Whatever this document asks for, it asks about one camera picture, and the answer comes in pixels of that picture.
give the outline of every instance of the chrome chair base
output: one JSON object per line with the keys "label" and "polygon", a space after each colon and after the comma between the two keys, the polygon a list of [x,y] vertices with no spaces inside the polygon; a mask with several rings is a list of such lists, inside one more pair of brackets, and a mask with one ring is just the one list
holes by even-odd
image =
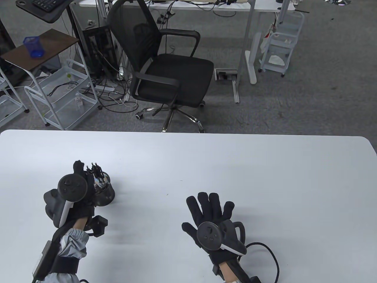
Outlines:
{"label": "chrome chair base", "polygon": [[153,116],[156,115],[159,111],[169,111],[165,121],[164,121],[164,124],[162,126],[162,131],[163,133],[167,132],[167,129],[169,128],[169,125],[172,121],[172,118],[173,118],[173,115],[174,113],[179,113],[181,115],[183,115],[184,117],[188,118],[191,122],[194,122],[198,125],[198,128],[199,128],[199,133],[205,133],[204,131],[204,128],[202,126],[202,124],[200,123],[200,121],[195,118],[194,116],[191,116],[190,114],[187,114],[186,112],[183,112],[182,110],[179,109],[179,106],[174,106],[172,108],[168,108],[168,107],[147,107],[147,108],[144,108],[143,110],[137,112],[135,114],[135,117],[136,119],[140,120],[143,118],[143,114],[144,113],[147,113],[147,112],[153,112]]}

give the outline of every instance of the chair seat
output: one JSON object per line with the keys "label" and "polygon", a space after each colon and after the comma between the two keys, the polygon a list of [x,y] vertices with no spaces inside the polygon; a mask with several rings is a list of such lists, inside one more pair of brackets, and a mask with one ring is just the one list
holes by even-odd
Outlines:
{"label": "chair seat", "polygon": [[[174,54],[160,54],[146,70],[148,75],[174,78],[180,81],[181,88],[177,96],[177,105],[198,107],[210,85],[214,65],[211,61],[195,57]],[[166,103],[174,97],[171,86],[159,83],[141,81],[138,88],[140,100],[165,100]]]}

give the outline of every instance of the mesh chair backrest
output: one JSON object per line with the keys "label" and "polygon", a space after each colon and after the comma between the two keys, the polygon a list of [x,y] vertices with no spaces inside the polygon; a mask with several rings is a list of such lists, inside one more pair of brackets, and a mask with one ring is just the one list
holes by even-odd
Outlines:
{"label": "mesh chair backrest", "polygon": [[108,23],[135,71],[157,56],[162,36],[144,0],[118,0],[109,12]]}

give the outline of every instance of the blue pencil holder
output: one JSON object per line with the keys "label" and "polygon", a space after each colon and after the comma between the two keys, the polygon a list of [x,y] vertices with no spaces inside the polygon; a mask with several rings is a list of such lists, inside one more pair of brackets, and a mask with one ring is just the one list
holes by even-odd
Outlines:
{"label": "blue pencil holder", "polygon": [[26,46],[31,58],[40,58],[44,55],[39,36],[25,37],[23,44]]}

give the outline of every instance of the black office chair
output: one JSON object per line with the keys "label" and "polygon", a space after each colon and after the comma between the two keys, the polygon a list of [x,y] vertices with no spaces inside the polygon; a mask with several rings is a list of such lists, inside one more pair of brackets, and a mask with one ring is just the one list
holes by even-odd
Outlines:
{"label": "black office chair", "polygon": [[[193,57],[200,34],[180,29],[159,30],[144,0],[118,0],[108,14],[108,21],[112,33],[131,63],[132,97],[162,104],[161,107],[143,109],[135,115],[136,118],[142,119],[146,112],[153,112],[154,116],[159,111],[169,111],[162,128],[162,132],[166,132],[174,112],[177,112],[196,123],[199,132],[204,133],[200,121],[180,109],[181,106],[197,108],[205,105],[203,98],[211,82],[213,63]],[[164,35],[194,37],[196,44],[191,56],[158,55]],[[150,59],[152,62],[141,73]]]}

